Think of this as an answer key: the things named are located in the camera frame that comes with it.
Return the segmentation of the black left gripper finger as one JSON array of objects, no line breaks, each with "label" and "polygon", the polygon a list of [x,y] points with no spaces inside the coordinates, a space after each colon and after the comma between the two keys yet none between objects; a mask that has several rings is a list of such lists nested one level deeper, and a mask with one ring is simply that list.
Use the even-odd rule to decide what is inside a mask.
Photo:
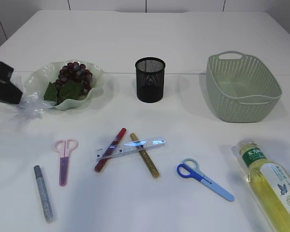
[{"label": "black left gripper finger", "polygon": [[0,102],[7,104],[19,104],[23,92],[18,89],[12,82],[0,82]]},{"label": "black left gripper finger", "polygon": [[0,82],[8,83],[12,77],[14,68],[0,61]]}]

